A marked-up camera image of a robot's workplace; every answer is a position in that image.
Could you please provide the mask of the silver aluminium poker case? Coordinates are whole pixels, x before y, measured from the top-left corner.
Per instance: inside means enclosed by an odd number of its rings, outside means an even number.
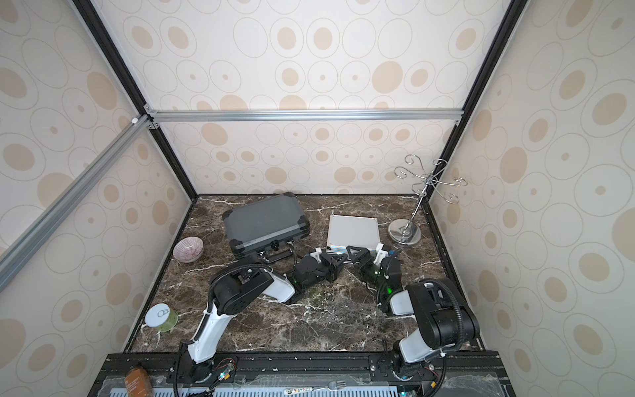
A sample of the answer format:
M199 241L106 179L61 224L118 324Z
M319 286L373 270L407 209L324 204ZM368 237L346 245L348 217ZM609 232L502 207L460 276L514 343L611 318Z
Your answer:
M330 251L346 254L348 246L375 251L379 244L380 232L376 218L346 215L330 217L326 244Z

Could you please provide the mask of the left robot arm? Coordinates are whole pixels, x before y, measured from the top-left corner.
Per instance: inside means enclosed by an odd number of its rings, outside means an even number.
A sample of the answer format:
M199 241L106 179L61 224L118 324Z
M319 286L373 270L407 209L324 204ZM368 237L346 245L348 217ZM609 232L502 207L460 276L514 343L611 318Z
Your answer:
M173 385L228 379L235 360L230 357L216 364L213 359L231 320L262 295L281 304L297 303L311 287L336 281L347 260L346 254L321 248L299 259L289 248L274 255L251 254L219 271L210 281L207 306L195 335L180 346Z

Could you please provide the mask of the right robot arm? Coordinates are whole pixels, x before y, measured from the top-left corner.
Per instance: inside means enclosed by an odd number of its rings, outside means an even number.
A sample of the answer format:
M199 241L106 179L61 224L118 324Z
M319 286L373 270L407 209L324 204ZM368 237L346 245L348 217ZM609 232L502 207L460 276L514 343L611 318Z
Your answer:
M396 342L390 352L393 374L413 377L425 362L458 352L480 333L480 326L458 289L449 279L421 279L403 284L400 249L382 244L370 251L348 246L347 256L366 286L375 292L377 308L394 317L413 316L417 329Z

